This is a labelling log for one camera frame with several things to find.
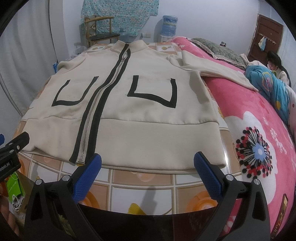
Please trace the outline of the beige zip jacket black trim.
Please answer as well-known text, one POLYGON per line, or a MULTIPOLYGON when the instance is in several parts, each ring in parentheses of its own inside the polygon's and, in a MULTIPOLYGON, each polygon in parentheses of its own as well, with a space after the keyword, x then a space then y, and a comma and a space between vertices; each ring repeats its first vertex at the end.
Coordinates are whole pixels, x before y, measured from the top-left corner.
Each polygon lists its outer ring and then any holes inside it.
POLYGON ((25 115, 23 151, 84 164, 100 154, 107 168, 186 173, 202 152, 224 161, 215 109, 203 77, 254 90, 243 73, 197 57, 118 41, 58 64, 25 115))

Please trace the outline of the green paper bag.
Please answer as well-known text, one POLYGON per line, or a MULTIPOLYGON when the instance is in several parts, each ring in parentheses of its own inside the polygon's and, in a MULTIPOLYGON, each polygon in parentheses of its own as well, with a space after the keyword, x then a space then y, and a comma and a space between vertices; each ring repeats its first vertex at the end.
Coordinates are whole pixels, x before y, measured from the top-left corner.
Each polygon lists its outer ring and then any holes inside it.
POLYGON ((9 201, 17 209, 21 206, 25 197, 19 176, 16 172, 12 173, 6 180, 6 188, 9 195, 9 201))

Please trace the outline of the tiled pattern bed sheet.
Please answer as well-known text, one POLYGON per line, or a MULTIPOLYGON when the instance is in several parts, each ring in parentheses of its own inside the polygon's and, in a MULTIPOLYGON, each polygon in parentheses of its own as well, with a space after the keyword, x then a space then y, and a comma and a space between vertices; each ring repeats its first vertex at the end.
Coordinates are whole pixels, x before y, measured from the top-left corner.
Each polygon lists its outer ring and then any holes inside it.
MULTIPOLYGON (((105 50, 112 45, 94 46, 85 52, 105 50)), ((167 54, 181 56, 183 52, 175 46, 147 45, 156 51, 167 54)), ((219 106, 214 97, 211 94, 210 96, 219 114, 219 130, 223 144, 223 157, 226 163, 222 170, 231 172, 229 164, 235 161, 232 149, 233 142, 228 126, 220 116, 219 106)), ((16 133, 24 132, 25 124, 24 116, 16 133)), ((71 174, 80 165, 24 151, 20 153, 19 157, 22 174, 30 180, 42 178, 45 182, 56 181, 63 175, 71 174)), ((215 204, 214 201, 210 200, 194 169, 186 173, 159 173, 112 169, 103 166, 103 164, 83 202, 86 205, 103 210, 129 212, 132 208, 135 208, 146 214, 194 211, 212 207, 215 204)))

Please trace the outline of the pink floral blanket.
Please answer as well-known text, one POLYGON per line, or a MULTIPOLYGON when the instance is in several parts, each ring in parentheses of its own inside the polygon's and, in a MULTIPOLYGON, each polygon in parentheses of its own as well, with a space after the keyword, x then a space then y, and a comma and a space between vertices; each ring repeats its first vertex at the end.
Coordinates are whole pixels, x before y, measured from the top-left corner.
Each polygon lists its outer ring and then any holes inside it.
POLYGON ((223 78, 204 77, 226 122, 236 159, 229 169, 243 181, 258 178, 267 198, 271 238, 279 236, 295 199, 295 142, 260 93, 223 78))

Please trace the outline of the grey curtain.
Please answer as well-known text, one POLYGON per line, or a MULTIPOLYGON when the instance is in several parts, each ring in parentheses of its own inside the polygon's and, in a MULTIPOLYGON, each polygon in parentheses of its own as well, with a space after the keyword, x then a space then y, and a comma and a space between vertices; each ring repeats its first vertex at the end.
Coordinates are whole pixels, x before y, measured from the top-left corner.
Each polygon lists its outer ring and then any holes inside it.
POLYGON ((54 74, 56 60, 49 1, 28 1, 1 35, 1 87, 20 115, 54 74))

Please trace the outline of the small blue packet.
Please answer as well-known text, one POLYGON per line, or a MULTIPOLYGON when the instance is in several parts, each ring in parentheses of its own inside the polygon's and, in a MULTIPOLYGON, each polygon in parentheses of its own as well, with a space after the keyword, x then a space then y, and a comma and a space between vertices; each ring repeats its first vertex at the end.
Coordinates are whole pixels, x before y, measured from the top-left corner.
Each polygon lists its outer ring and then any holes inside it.
POLYGON ((58 72, 58 62, 56 62, 56 63, 53 64, 53 69, 54 69, 54 72, 55 73, 58 72))

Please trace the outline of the blue patterned quilt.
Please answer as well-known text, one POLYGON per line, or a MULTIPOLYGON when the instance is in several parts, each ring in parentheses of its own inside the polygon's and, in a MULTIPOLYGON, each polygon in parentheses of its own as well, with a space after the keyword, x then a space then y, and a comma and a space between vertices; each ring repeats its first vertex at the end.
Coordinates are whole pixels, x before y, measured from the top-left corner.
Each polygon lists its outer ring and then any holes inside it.
POLYGON ((287 126, 290 112, 290 96, 286 84, 277 79, 271 70, 261 65, 247 66, 245 76, 274 107, 276 113, 287 126))

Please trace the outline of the white plastic bag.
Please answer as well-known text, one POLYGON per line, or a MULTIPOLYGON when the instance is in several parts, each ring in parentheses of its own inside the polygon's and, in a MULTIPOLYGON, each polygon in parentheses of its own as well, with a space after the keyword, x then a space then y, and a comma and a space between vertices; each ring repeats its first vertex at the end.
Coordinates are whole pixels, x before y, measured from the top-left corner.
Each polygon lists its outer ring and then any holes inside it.
POLYGON ((81 43, 75 43, 75 50, 71 53, 70 58, 75 58, 76 56, 80 55, 82 52, 84 52, 87 48, 82 45, 81 43))

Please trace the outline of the grey lace-edged blanket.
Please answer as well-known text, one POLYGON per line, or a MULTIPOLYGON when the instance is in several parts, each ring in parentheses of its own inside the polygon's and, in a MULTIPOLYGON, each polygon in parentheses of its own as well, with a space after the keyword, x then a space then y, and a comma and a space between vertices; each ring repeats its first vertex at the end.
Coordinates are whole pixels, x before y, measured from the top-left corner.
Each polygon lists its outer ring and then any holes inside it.
POLYGON ((231 49, 215 44, 203 38, 189 39, 190 42, 207 52, 211 57, 216 60, 227 62, 235 67, 245 70, 246 64, 243 59, 231 49))

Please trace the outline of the person with black hair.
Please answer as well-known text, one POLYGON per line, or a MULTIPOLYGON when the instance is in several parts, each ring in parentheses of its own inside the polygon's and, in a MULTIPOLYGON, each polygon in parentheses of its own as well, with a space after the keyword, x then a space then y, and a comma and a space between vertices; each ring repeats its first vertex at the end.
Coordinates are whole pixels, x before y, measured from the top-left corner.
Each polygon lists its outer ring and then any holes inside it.
POLYGON ((274 51, 267 52, 267 68, 271 70, 277 79, 291 87, 291 80, 287 70, 281 63, 281 59, 274 51))

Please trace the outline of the cloth hanging on door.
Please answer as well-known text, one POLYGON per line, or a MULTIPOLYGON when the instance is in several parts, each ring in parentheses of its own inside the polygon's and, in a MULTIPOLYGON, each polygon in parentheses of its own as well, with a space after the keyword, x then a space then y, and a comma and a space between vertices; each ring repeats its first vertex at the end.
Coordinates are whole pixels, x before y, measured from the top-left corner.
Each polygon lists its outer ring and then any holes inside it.
POLYGON ((262 37, 258 43, 258 46, 260 48, 260 51, 264 51, 265 50, 265 46, 266 46, 266 40, 267 38, 266 37, 262 37))

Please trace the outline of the wooden chair dark seat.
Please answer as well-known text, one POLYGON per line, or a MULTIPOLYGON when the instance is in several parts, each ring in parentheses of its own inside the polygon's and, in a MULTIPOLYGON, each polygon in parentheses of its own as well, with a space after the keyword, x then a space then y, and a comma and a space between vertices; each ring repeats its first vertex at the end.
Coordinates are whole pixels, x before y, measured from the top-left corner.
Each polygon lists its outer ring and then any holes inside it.
POLYGON ((113 31, 113 16, 90 16, 84 18, 85 37, 88 47, 98 42, 109 40, 110 43, 119 40, 119 33, 113 31))

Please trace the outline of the blue water dispenser bottle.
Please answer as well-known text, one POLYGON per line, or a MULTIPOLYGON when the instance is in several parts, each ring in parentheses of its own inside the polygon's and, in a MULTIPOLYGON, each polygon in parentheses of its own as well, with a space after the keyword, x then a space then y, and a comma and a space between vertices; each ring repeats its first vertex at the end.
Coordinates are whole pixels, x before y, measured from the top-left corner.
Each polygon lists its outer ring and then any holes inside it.
POLYGON ((160 35, 173 37, 176 34, 177 22, 178 18, 176 16, 164 15, 160 35))

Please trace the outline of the brown wooden door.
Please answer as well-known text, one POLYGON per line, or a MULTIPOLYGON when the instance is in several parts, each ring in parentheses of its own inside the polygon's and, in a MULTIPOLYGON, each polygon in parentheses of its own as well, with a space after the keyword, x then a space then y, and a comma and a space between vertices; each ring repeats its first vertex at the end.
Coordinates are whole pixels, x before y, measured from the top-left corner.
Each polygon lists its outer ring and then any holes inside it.
POLYGON ((249 61, 267 64, 267 53, 278 52, 283 36, 283 25, 266 16, 258 15, 255 34, 247 55, 249 61))

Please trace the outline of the teal floral hanging cloth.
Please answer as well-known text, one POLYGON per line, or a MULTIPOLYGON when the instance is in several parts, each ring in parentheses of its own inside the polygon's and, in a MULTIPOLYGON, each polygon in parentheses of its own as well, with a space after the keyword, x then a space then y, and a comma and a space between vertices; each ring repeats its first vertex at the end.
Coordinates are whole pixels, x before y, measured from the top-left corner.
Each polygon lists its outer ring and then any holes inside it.
POLYGON ((112 16, 112 30, 116 33, 125 30, 136 37, 151 16, 157 16, 159 1, 84 1, 81 10, 82 33, 86 33, 85 19, 99 16, 112 16))

